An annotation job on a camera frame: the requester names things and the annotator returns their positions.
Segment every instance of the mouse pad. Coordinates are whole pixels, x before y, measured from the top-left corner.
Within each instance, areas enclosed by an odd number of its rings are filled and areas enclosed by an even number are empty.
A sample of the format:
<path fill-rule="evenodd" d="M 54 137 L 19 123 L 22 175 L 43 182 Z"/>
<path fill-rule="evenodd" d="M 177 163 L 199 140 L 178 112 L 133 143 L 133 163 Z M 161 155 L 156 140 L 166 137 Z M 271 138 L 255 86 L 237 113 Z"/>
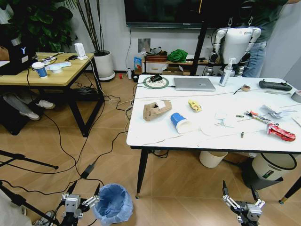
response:
<path fill-rule="evenodd" d="M 169 85 L 169 81 L 164 77 L 162 77 L 163 78 L 162 80 L 155 81 L 155 82 L 151 81 L 151 77 L 148 77 L 148 78 L 144 79 L 144 81 L 143 81 L 145 86 L 148 88 L 161 89 L 161 88 L 165 88 Z"/>

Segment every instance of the black controller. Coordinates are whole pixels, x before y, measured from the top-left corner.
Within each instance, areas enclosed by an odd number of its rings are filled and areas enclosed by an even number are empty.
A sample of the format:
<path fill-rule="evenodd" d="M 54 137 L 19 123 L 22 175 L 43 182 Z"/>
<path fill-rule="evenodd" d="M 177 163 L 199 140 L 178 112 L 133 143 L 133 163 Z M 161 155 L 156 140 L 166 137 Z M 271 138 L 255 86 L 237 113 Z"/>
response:
<path fill-rule="evenodd" d="M 276 83 L 276 82 L 268 82 L 268 81 L 262 80 L 259 82 L 259 86 L 260 86 L 260 88 L 263 88 L 263 89 L 266 89 L 266 88 L 282 89 L 285 91 L 292 90 L 292 87 L 290 85 L 288 85 L 287 82 L 286 83 L 284 83 L 284 82 Z"/>

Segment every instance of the person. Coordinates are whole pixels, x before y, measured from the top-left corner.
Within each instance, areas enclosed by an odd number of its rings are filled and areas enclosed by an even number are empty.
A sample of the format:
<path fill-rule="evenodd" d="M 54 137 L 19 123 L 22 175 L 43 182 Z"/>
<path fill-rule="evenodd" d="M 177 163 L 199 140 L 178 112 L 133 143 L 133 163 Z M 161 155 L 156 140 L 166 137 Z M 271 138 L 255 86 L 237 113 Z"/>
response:
<path fill-rule="evenodd" d="M 8 50 L 3 46 L 0 46 L 0 62 L 1 61 L 9 61 Z M 40 116 L 34 113 L 28 107 L 28 104 L 34 102 L 37 106 L 43 107 L 45 109 L 53 109 L 55 107 L 54 103 L 40 99 L 36 93 L 27 88 L 11 88 L 7 86 L 2 87 L 1 93 L 3 99 L 9 105 L 17 109 L 21 115 L 26 116 L 34 121 L 39 120 Z"/>
<path fill-rule="evenodd" d="M 261 36 L 250 50 L 251 57 L 243 77 L 259 77 L 266 56 L 266 47 L 282 7 L 301 0 L 255 0 L 251 26 L 261 29 Z"/>

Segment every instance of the blue trash bag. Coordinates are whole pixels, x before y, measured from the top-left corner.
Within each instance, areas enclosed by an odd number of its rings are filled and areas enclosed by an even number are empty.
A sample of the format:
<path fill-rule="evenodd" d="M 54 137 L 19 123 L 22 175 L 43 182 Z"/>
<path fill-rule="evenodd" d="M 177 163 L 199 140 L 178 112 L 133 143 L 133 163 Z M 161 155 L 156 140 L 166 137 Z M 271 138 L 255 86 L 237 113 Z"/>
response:
<path fill-rule="evenodd" d="M 108 184 L 99 191 L 99 203 L 93 212 L 102 226 L 128 221 L 133 214 L 132 198 L 127 190 L 119 184 Z"/>

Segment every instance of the trash can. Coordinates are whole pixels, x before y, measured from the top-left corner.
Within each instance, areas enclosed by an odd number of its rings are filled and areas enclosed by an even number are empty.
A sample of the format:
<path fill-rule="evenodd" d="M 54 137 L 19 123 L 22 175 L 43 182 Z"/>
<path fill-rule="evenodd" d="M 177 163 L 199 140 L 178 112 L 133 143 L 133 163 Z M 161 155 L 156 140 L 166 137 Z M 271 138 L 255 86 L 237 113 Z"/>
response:
<path fill-rule="evenodd" d="M 132 198 L 119 184 L 108 184 L 99 191 L 99 203 L 93 212 L 102 226 L 128 221 L 133 213 Z"/>
<path fill-rule="evenodd" d="M 252 162 L 259 178 L 277 180 L 297 167 L 297 161 L 291 154 L 261 153 Z"/>
<path fill-rule="evenodd" d="M 222 161 L 222 159 L 228 154 L 228 152 L 207 152 L 201 151 L 199 154 L 199 160 L 201 163 L 208 167 L 214 168 Z"/>

